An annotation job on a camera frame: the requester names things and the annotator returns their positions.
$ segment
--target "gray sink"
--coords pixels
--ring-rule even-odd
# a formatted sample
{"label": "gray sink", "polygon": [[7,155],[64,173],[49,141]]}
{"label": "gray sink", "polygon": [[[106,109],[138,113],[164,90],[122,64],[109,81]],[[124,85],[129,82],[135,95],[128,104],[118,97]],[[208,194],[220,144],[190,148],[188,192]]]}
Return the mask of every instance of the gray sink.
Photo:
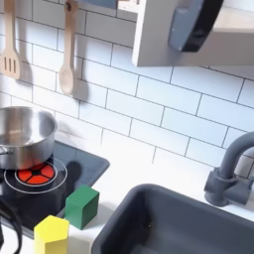
{"label": "gray sink", "polygon": [[133,188],[92,254],[253,254],[254,223],[153,185]]}

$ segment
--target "countertop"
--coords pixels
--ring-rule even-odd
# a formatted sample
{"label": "countertop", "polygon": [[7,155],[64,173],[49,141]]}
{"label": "countertop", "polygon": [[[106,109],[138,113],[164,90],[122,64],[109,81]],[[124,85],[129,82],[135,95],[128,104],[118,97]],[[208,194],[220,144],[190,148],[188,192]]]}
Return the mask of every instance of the countertop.
{"label": "countertop", "polygon": [[[206,202],[203,197],[203,187],[211,167],[182,158],[167,165],[146,165],[103,151],[102,147],[76,144],[75,139],[60,133],[57,139],[75,145],[78,148],[102,156],[110,162],[109,169],[95,183],[93,188],[100,191],[97,216],[83,229],[73,226],[69,229],[68,253],[89,254],[90,247],[113,211],[122,201],[127,192],[140,184],[156,184],[177,191],[199,201]],[[251,195],[246,207],[231,204],[224,210],[254,221],[254,197]],[[5,243],[1,253],[13,254],[17,240],[13,230],[3,226]],[[34,241],[23,237],[21,254],[34,254]]]}

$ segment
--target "green cube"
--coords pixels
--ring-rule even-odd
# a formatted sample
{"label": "green cube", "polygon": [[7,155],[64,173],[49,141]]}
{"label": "green cube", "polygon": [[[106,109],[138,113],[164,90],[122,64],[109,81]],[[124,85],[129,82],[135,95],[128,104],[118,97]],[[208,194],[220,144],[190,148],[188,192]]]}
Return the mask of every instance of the green cube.
{"label": "green cube", "polygon": [[99,192],[81,186],[66,199],[65,218],[71,225],[82,229],[97,214],[98,203]]}

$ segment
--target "wooden spoon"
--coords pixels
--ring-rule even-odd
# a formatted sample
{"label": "wooden spoon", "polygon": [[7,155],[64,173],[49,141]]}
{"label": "wooden spoon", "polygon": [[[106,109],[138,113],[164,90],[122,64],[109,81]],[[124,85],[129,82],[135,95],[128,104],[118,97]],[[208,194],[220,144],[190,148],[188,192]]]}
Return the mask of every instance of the wooden spoon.
{"label": "wooden spoon", "polygon": [[72,94],[74,89],[74,39],[75,39],[75,14],[78,9],[77,2],[65,2],[65,32],[64,32],[64,59],[60,71],[60,86],[65,95]]}
{"label": "wooden spoon", "polygon": [[15,79],[20,78],[20,56],[15,40],[15,0],[4,0],[5,50],[1,56],[2,72]]}

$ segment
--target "yellow block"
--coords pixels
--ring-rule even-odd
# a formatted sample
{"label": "yellow block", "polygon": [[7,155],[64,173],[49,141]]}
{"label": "yellow block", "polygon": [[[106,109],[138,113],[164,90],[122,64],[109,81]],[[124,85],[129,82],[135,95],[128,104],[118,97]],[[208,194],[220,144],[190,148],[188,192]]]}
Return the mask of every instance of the yellow block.
{"label": "yellow block", "polygon": [[35,227],[35,254],[66,254],[69,222],[48,216]]}

